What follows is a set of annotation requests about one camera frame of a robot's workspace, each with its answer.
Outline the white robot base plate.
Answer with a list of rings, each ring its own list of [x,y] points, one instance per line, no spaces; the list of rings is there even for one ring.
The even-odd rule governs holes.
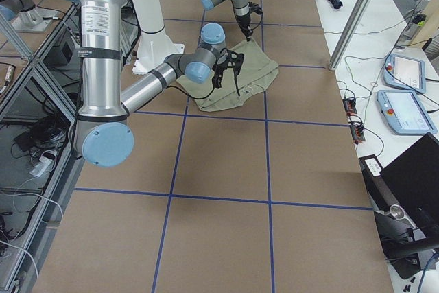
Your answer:
[[[141,30],[133,73],[145,75],[172,54],[182,54],[185,46],[175,44],[165,31],[159,0],[132,0]]]

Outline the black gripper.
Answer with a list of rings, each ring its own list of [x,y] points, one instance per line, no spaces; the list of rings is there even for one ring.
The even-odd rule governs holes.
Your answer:
[[[262,20],[263,10],[262,7],[253,2],[249,2],[244,7],[234,7],[234,15],[237,21],[237,24],[241,31],[243,32],[247,41],[250,41],[253,35],[253,29],[256,29],[261,23],[257,23],[254,27],[251,27],[251,14],[258,14]]]
[[[244,63],[244,54],[237,53],[230,49],[222,49],[219,53],[219,59],[224,59],[223,62],[217,61],[213,66],[214,75],[212,78],[212,85],[214,89],[220,89],[222,87],[222,78],[225,70],[232,69],[234,74],[234,83],[237,96],[240,97],[239,86],[237,78],[241,72],[242,65]]]

